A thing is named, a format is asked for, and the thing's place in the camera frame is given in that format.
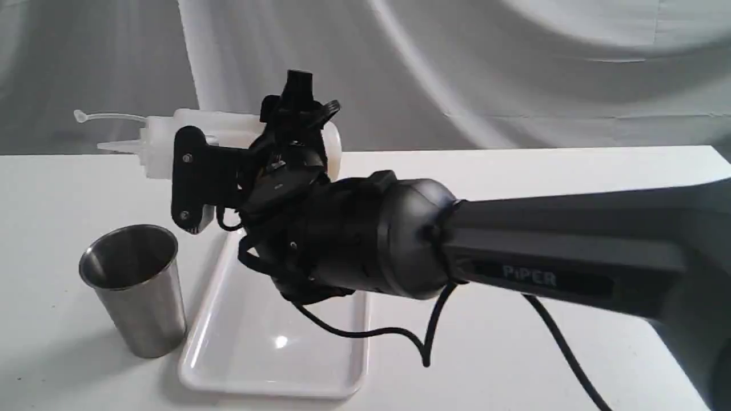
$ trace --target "plastic tray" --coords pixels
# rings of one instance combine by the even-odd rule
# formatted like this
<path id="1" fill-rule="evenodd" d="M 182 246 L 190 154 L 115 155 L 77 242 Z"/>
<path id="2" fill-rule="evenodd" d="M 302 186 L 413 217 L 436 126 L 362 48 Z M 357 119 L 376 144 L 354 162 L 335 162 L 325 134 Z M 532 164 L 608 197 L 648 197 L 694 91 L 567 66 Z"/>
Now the plastic tray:
<path id="1" fill-rule="evenodd" d="M 238 262 L 244 232 L 230 233 L 178 367 L 193 390 L 340 399 L 368 373 L 368 340 L 334 336 L 285 301 L 271 279 Z M 368 329 L 368 297 L 309 306 L 345 330 Z"/>

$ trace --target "white fabric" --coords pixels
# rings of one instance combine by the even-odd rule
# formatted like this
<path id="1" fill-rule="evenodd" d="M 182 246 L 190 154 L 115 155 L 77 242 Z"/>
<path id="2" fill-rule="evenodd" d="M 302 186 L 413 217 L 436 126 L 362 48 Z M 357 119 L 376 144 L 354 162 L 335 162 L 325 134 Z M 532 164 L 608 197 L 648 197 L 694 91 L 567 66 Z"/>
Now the white fabric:
<path id="1" fill-rule="evenodd" d="M 344 148 L 719 143 L 731 7 L 707 0 L 179 0 L 204 110 L 258 112 L 288 68 Z"/>

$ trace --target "stainless steel cup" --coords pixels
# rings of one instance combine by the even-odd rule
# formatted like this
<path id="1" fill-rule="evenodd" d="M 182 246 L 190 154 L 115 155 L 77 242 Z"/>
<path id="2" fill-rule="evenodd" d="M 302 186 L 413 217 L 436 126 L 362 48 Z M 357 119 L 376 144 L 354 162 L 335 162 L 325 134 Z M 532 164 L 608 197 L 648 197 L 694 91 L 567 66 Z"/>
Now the stainless steel cup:
<path id="1" fill-rule="evenodd" d="M 132 225 L 96 240 L 79 261 L 81 279 L 94 288 L 138 357 L 161 357 L 185 337 L 177 253 L 170 231 Z"/>

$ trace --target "tray rim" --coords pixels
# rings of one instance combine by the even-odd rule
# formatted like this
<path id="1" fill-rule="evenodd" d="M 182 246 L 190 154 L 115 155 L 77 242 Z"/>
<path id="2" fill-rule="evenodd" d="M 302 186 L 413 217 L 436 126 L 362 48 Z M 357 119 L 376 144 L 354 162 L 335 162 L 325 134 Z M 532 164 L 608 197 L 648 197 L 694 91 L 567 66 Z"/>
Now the tray rim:
<path id="1" fill-rule="evenodd" d="M 363 381 L 368 375 L 368 358 L 370 356 L 371 346 L 369 339 L 356 339 L 355 342 L 359 342 L 363 345 L 363 354 L 360 359 L 360 373 L 355 378 L 351 385 L 345 388 L 332 388 L 332 389 L 314 389 L 309 391 L 303 391 L 298 389 L 277 389 L 273 388 L 271 383 L 254 384 L 254 385 L 242 385 L 241 389 L 231 390 L 226 387 L 216 387 L 214 385 L 206 384 L 201 380 L 196 380 L 190 371 L 192 366 L 189 366 L 189 362 L 197 357 L 196 351 L 200 350 L 200 347 L 196 347 L 198 341 L 200 341 L 208 328 L 207 319 L 210 317 L 212 309 L 216 304 L 215 295 L 218 293 L 220 287 L 225 282 L 225 274 L 230 269 L 231 264 L 236 264 L 238 260 L 234 258 L 238 250 L 238 242 L 242 239 L 245 234 L 244 229 L 240 229 L 231 232 L 227 235 L 224 246 L 221 250 L 216 266 L 213 268 L 211 274 L 211 280 L 208 282 L 203 299 L 201 300 L 200 308 L 195 315 L 193 325 L 188 329 L 186 335 L 185 345 L 181 352 L 180 359 L 178 361 L 178 379 L 188 389 L 193 391 L 205 391 L 215 393 L 227 393 L 235 395 L 256 395 L 256 396 L 286 396 L 286 397 L 301 397 L 301 398 L 322 398 L 322 399 L 345 399 L 360 390 L 363 386 Z M 364 329 L 358 331 L 366 331 L 371 326 L 371 307 L 370 298 L 368 293 L 356 293 L 355 298 L 359 298 L 363 302 L 363 316 L 364 316 Z"/>

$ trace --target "white table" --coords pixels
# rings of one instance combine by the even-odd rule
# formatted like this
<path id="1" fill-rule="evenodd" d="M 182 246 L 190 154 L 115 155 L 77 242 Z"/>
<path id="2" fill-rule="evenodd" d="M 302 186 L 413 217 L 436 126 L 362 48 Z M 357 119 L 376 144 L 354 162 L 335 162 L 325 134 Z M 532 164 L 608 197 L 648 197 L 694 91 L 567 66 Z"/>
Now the white table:
<path id="1" fill-rule="evenodd" d="M 349 153 L 343 176 L 390 168 L 430 177 L 458 197 L 489 199 L 696 184 L 731 175 L 710 147 Z M 97 237 L 158 224 L 180 241 L 189 319 L 224 234 L 171 221 L 170 182 L 146 180 L 136 157 L 0 157 L 0 410 L 593 410 L 548 331 L 517 294 L 460 287 L 440 322 L 433 366 L 399 336 L 372 341 L 365 385 L 346 401 L 239 398 L 188 391 L 180 350 L 126 351 L 77 262 Z M 372 326 L 423 333 L 432 302 L 375 295 Z M 643 321 L 567 303 L 546 305 L 616 411 L 705 410 Z"/>

